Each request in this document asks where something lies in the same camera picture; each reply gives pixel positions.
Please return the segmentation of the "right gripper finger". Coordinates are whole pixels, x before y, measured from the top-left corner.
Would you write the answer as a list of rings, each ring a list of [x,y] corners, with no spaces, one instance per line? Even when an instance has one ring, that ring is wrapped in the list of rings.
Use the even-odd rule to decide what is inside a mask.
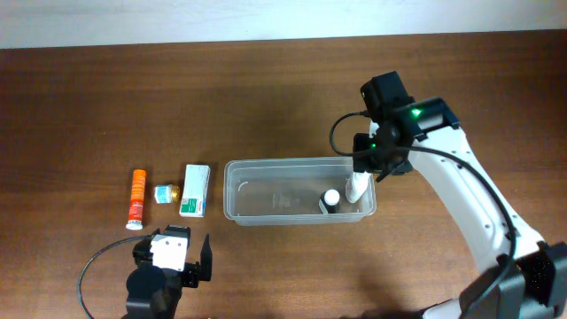
[[[353,171],[356,173],[377,173],[381,170],[376,152],[370,152],[376,144],[367,133],[357,133],[353,138]]]
[[[388,167],[380,170],[377,173],[375,181],[380,183],[389,175],[405,175],[413,170],[413,166],[408,160],[401,161],[399,163],[390,163]]]

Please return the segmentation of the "white plastic bottle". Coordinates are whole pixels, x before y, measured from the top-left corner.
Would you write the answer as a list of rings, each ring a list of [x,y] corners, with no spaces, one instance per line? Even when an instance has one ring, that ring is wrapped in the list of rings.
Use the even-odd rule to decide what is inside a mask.
[[[352,172],[346,182],[346,200],[354,204],[369,187],[372,174],[368,172]]]

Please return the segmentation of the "orange tablet tube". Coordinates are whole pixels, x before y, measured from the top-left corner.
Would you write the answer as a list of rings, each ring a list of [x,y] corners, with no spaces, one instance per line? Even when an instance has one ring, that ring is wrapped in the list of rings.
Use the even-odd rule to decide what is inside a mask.
[[[135,169],[132,175],[127,230],[141,230],[143,228],[145,182],[146,172],[142,169]]]

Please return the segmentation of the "small jar gold lid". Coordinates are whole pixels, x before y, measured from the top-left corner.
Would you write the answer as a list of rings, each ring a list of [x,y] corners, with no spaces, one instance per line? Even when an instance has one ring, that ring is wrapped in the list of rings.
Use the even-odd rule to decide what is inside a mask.
[[[181,189],[174,184],[157,185],[154,187],[154,199],[157,204],[172,204],[181,198]]]

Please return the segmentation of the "dark bottle white cap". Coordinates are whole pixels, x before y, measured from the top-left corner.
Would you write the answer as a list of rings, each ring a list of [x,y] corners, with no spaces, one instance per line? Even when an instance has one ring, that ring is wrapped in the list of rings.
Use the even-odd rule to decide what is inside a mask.
[[[325,191],[319,198],[318,205],[323,214],[336,214],[339,212],[340,194],[337,190]]]

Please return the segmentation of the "white green medicine box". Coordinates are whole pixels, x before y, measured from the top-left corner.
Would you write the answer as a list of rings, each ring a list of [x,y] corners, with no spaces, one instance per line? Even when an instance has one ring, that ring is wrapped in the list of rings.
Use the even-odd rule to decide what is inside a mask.
[[[181,217],[204,217],[211,169],[208,165],[187,165],[179,209]]]

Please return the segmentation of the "clear plastic container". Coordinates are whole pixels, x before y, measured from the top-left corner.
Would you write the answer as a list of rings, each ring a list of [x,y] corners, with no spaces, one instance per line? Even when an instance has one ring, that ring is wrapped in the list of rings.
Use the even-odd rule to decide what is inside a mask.
[[[358,222],[377,210],[375,186],[354,204],[346,200],[353,172],[347,157],[233,160],[224,169],[223,209],[240,226]],[[339,212],[323,214],[320,196],[340,194]]]

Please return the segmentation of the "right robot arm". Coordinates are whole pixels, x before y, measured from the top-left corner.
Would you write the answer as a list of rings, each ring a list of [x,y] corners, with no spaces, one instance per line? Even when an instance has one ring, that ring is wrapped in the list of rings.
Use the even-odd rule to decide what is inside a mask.
[[[354,203],[372,181],[419,172],[469,246],[480,273],[461,294],[422,318],[557,318],[566,309],[566,245],[549,245],[511,207],[482,168],[445,101],[415,101],[395,72],[361,86],[371,120],[353,139]]]

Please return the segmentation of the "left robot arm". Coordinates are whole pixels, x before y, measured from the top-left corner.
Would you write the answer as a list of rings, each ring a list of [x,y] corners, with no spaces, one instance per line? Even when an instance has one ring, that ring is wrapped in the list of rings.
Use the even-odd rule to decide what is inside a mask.
[[[189,263],[190,234],[188,227],[168,225],[135,245],[136,269],[126,282],[127,318],[173,318],[183,289],[196,289],[212,279],[210,237],[205,236],[200,260]]]

